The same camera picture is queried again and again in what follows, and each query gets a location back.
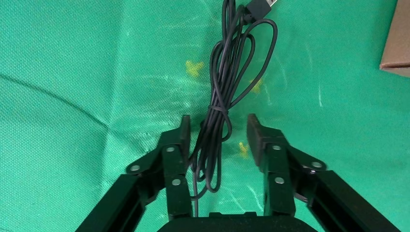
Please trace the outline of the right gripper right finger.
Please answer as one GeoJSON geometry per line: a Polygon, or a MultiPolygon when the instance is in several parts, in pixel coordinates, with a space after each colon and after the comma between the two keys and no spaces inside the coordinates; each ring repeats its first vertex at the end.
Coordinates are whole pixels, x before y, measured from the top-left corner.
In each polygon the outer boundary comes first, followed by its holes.
{"type": "Polygon", "coordinates": [[[247,118],[247,140],[264,175],[264,214],[294,217],[295,199],[327,232],[396,232],[397,227],[326,164],[293,147],[281,130],[247,118]]]}

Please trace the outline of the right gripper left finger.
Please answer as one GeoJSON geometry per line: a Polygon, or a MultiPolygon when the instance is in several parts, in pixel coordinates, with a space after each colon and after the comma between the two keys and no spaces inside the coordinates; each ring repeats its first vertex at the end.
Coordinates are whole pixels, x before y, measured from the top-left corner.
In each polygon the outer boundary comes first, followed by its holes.
{"type": "Polygon", "coordinates": [[[169,222],[161,232],[177,232],[180,218],[191,218],[193,209],[186,180],[190,148],[190,116],[180,126],[161,134],[157,146],[129,164],[77,228],[78,232],[133,232],[146,206],[166,190],[169,222]]]}

